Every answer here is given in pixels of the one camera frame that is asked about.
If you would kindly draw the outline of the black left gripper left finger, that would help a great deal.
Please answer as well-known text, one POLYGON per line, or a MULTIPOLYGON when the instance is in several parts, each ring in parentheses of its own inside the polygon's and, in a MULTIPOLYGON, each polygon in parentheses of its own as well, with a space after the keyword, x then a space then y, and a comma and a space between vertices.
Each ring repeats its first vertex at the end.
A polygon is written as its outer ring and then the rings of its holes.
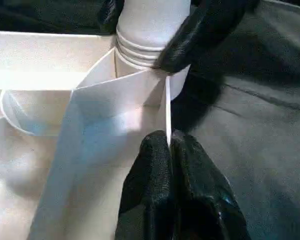
POLYGON ((171 240, 175 191, 167 135, 148 134, 126 176, 115 230, 116 240, 171 240))

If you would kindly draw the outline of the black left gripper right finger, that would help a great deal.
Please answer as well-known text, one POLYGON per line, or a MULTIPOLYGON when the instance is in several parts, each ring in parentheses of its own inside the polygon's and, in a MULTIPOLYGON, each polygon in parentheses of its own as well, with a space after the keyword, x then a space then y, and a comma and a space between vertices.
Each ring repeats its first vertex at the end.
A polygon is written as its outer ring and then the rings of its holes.
POLYGON ((174 132, 171 153, 179 240, 248 240, 246 219, 229 181, 191 135, 174 132))

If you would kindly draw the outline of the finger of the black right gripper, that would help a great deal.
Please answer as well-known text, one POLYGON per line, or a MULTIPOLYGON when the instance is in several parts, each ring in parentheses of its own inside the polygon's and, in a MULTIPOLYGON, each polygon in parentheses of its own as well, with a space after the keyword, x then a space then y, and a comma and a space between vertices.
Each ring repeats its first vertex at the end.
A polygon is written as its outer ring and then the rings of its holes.
POLYGON ((156 60, 156 68, 175 74, 211 51, 231 34, 258 0, 200 0, 156 60))
POLYGON ((103 2, 97 15, 100 35, 113 35, 116 33, 124 3, 124 0, 105 0, 103 2))

